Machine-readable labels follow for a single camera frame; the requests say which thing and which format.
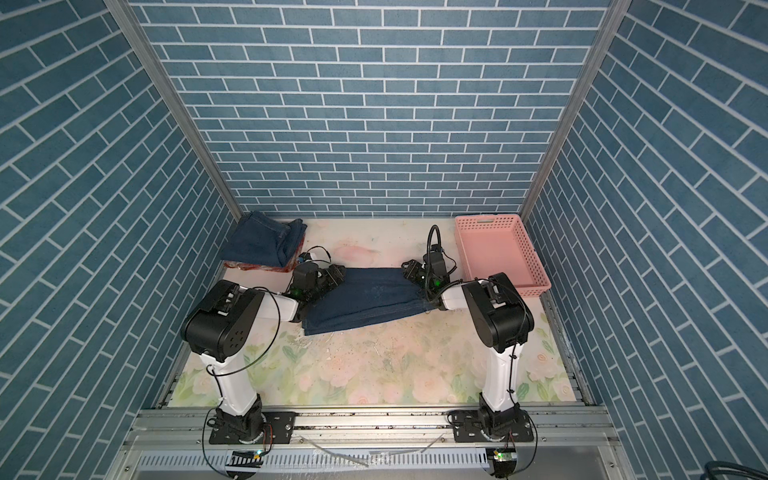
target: floral tablecloth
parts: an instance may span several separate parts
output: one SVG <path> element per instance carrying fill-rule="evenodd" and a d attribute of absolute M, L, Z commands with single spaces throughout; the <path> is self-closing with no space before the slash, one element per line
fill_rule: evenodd
<path fill-rule="evenodd" d="M 535 317 L 520 358 L 521 402 L 572 402 L 568 374 L 538 299 L 526 299 Z M 255 359 L 274 326 L 253 329 L 244 348 Z M 304 336 L 283 323 L 272 349 L 248 369 L 265 405 L 421 405 L 474 403 L 485 382 L 487 349 L 467 310 L 433 310 L 379 325 Z M 218 393 L 196 355 L 190 355 L 170 407 L 215 406 Z"/>

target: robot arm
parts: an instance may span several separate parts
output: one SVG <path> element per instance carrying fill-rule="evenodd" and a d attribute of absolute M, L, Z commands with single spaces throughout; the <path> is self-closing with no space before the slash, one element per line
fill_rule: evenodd
<path fill-rule="evenodd" d="M 282 295 L 220 280 L 182 326 L 181 338 L 216 376 L 222 396 L 217 420 L 241 442 L 257 440 L 263 431 L 261 398 L 248 380 L 242 348 L 256 328 L 272 329 L 278 319 L 291 321 L 298 305 Z"/>
<path fill-rule="evenodd" d="M 531 311 L 504 273 L 453 286 L 442 295 L 448 310 L 467 308 L 475 331 L 488 347 L 488 367 L 480 397 L 480 420 L 490 436 L 504 436 L 520 420 L 514 379 L 523 345 L 534 328 Z"/>

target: black motor joint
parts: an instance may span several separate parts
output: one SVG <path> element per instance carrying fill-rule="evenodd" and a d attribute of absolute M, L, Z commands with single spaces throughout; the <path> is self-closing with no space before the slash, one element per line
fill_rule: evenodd
<path fill-rule="evenodd" d="M 434 233 L 437 233 L 437 243 L 432 243 Z M 461 283 L 461 280 L 451 282 L 451 273 L 456 270 L 456 265 L 454 262 L 453 268 L 448 270 L 445 266 L 444 252 L 440 229 L 437 225 L 432 225 L 427 236 L 427 249 L 422 257 L 423 262 L 409 260 L 401 265 L 402 275 L 420 286 L 426 299 L 441 310 L 446 310 L 440 300 L 442 293 L 450 286 Z"/>
<path fill-rule="evenodd" d="M 293 319 L 295 323 L 305 318 L 308 306 L 317 303 L 344 281 L 346 267 L 335 263 L 324 262 L 323 264 L 327 266 L 305 259 L 293 270 L 291 283 L 283 295 L 299 302 L 298 312 Z"/>

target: blue brick wallpaper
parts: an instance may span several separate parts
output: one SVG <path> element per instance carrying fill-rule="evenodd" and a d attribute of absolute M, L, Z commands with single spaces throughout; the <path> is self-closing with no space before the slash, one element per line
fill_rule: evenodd
<path fill-rule="evenodd" d="M 0 12 L 0 478 L 98 477 L 231 215 L 101 0 Z"/>
<path fill-rule="evenodd" d="M 768 469 L 767 25 L 634 0 L 528 223 L 638 478 Z"/>
<path fill-rule="evenodd" d="M 132 2 L 240 204 L 287 217 L 517 211 L 607 4 Z"/>

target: pink basket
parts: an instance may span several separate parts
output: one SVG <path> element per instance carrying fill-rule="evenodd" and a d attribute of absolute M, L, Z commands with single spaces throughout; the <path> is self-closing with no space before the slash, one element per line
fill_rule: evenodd
<path fill-rule="evenodd" d="M 552 286 L 519 215 L 456 217 L 456 245 L 467 280 L 504 272 L 521 296 Z"/>

